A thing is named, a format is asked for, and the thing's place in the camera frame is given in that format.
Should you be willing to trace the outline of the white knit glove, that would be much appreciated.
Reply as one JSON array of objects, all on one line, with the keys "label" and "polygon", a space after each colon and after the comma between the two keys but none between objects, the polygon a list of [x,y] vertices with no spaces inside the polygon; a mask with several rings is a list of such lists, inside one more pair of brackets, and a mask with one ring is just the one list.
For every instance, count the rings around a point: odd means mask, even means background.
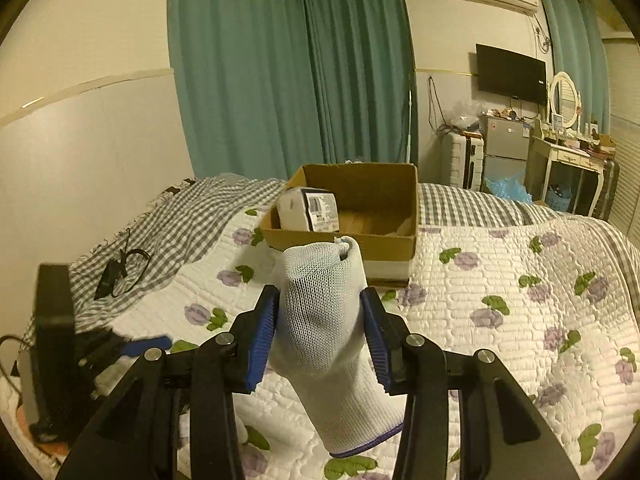
[{"label": "white knit glove", "polygon": [[404,404],[376,380],[364,336],[360,248],[349,236],[285,249],[271,367],[295,390],[331,456],[370,450],[401,432]]}]

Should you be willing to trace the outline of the navy white tissue pack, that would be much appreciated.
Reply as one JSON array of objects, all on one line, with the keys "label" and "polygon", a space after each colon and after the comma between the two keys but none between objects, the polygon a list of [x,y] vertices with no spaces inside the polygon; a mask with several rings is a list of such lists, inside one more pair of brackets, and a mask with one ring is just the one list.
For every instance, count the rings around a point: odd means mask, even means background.
[{"label": "navy white tissue pack", "polygon": [[335,195],[322,188],[289,188],[278,198],[277,211],[284,230],[326,233],[340,230]]}]

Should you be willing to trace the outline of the grey checked blanket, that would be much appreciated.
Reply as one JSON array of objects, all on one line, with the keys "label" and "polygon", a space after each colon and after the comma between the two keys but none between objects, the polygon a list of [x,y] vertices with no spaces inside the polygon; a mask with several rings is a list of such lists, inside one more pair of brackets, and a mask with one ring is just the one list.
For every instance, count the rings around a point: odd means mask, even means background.
[{"label": "grey checked blanket", "polygon": [[[206,255],[235,214],[267,209],[284,186],[284,181],[278,179],[221,174],[186,179],[165,190],[129,226],[70,265],[77,330],[102,327],[144,295],[166,286],[180,266]],[[479,226],[495,230],[536,226],[559,218],[558,212],[545,206],[434,183],[419,184],[418,213],[421,226]],[[96,300],[94,293],[107,260],[125,242],[151,254],[149,269],[142,282],[122,298]]]}]

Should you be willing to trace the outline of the white floral quilt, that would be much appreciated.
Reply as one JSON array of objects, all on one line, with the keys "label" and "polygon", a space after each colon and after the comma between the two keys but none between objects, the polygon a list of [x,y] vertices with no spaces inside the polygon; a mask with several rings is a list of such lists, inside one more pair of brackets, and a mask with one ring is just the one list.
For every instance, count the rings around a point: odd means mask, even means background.
[{"label": "white floral quilt", "polygon": [[[210,252],[114,319],[117,333],[202,344],[250,310],[278,253],[238,214]],[[521,385],[577,474],[599,478],[639,420],[639,252],[612,226],[424,226],[409,285],[385,307],[442,348],[489,349]]]}]

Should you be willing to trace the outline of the brown cardboard box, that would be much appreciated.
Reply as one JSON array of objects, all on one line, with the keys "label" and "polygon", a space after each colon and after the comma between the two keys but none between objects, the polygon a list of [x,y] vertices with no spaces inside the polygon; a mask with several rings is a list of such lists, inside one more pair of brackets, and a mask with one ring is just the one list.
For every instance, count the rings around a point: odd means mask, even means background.
[{"label": "brown cardboard box", "polygon": [[350,236],[360,247],[364,272],[371,285],[408,284],[418,235],[415,166],[390,162],[304,165],[288,181],[285,191],[296,186],[332,192],[340,230],[334,233],[284,230],[275,202],[260,222],[264,240],[271,248],[283,252],[293,246]]}]

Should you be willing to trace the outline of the blue plastic bags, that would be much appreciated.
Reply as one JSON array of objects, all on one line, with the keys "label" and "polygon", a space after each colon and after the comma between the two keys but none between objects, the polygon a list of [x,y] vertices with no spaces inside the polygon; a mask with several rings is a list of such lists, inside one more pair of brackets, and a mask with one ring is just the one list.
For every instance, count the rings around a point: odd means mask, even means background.
[{"label": "blue plastic bags", "polygon": [[484,190],[493,196],[504,200],[513,200],[524,204],[532,204],[533,197],[526,191],[523,183],[524,174],[514,174],[512,177],[504,177],[497,180],[485,179]]}]

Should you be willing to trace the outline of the white suitcase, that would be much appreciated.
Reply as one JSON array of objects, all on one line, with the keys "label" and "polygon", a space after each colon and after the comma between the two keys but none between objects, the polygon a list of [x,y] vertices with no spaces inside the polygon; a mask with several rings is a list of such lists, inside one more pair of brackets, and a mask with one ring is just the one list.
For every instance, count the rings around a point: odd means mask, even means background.
[{"label": "white suitcase", "polygon": [[484,139],[480,133],[448,132],[442,137],[442,184],[479,191],[484,169]]}]

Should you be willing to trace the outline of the small silver fridge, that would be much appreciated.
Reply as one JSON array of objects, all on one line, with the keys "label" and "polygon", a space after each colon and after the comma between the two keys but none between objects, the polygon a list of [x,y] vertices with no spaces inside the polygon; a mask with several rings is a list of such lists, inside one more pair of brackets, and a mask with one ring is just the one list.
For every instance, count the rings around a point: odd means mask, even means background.
[{"label": "small silver fridge", "polygon": [[514,178],[523,183],[529,148],[528,125],[490,116],[485,116],[480,125],[485,142],[484,179]]}]

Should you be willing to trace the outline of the white dressing table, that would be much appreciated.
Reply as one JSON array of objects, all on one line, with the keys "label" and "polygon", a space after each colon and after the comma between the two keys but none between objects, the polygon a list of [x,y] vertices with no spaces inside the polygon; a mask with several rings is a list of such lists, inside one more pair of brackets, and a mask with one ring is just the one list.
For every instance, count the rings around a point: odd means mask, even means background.
[{"label": "white dressing table", "polygon": [[572,192],[570,211],[576,214],[589,179],[596,184],[584,216],[592,217],[604,187],[604,160],[536,136],[529,139],[524,185],[533,200],[548,204],[550,188],[568,188]]}]

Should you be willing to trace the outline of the large teal curtain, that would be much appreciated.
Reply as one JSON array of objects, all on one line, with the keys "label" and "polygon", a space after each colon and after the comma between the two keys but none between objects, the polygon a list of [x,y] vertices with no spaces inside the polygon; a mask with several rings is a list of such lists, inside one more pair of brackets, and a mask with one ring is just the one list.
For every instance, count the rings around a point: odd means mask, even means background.
[{"label": "large teal curtain", "polygon": [[406,162],[405,0],[167,0],[194,174]]}]

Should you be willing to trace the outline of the white mop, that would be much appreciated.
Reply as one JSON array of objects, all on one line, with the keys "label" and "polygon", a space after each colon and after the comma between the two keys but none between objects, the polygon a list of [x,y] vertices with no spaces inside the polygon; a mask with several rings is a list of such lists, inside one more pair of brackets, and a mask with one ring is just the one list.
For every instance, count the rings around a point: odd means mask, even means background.
[{"label": "white mop", "polygon": [[416,74],[411,72],[408,75],[408,89],[407,89],[407,148],[406,148],[406,162],[413,164],[416,161],[416,155],[414,154],[414,144],[416,141]]}]

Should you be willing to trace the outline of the white oval mirror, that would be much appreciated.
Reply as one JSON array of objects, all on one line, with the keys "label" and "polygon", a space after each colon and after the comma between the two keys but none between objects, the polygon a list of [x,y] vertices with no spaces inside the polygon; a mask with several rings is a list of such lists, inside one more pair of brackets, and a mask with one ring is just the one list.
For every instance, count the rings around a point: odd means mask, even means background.
[{"label": "white oval mirror", "polygon": [[548,112],[553,131],[579,126],[582,96],[567,72],[556,73],[549,84]]}]

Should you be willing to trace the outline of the white louvred wardrobe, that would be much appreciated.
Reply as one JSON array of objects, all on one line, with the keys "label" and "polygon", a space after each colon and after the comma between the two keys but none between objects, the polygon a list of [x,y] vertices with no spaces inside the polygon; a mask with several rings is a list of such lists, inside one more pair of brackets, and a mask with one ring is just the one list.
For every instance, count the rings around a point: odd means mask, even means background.
[{"label": "white louvred wardrobe", "polygon": [[610,136],[620,166],[610,222],[639,246],[639,45],[632,39],[607,39],[610,84]]}]

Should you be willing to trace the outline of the narrow teal curtain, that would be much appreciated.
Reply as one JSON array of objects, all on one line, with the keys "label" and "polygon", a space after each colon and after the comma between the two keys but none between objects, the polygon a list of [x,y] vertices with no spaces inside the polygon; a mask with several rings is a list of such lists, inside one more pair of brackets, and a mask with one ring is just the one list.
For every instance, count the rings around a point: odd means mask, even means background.
[{"label": "narrow teal curtain", "polygon": [[582,120],[594,118],[610,132],[608,64],[596,8],[590,0],[541,0],[551,38],[554,69],[573,79],[582,95]]}]

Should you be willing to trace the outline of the black wall television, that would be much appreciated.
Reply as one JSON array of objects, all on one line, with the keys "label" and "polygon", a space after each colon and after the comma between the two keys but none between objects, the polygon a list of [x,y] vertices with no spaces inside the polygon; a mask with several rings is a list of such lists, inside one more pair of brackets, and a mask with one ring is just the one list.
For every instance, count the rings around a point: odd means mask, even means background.
[{"label": "black wall television", "polygon": [[531,56],[478,44],[478,90],[519,101],[547,104],[546,63]]}]

